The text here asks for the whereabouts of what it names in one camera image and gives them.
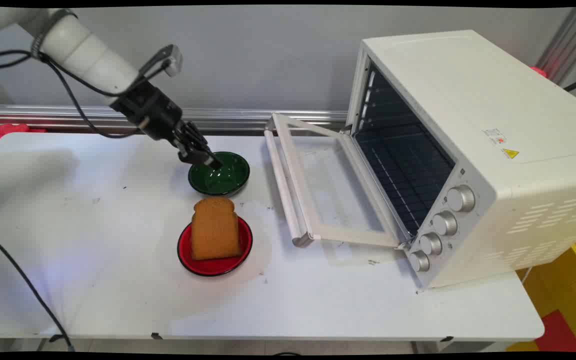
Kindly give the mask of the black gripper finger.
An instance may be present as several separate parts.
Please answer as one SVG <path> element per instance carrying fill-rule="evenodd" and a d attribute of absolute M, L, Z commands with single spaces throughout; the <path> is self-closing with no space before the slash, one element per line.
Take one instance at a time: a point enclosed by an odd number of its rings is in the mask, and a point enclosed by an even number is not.
<path fill-rule="evenodd" d="M 179 160 L 192 165 L 210 165 L 208 141 L 198 131 L 173 131 L 173 145 L 178 149 Z"/>
<path fill-rule="evenodd" d="M 182 162 L 208 166 L 213 170 L 219 170 L 223 166 L 192 121 L 182 120 Z"/>

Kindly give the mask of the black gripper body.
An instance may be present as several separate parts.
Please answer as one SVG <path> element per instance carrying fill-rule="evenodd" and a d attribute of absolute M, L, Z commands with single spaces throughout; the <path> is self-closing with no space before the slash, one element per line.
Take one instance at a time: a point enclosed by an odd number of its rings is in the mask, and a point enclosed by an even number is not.
<path fill-rule="evenodd" d="M 117 97 L 110 108 L 123 114 L 154 141 L 173 142 L 183 110 L 149 81 Z"/>

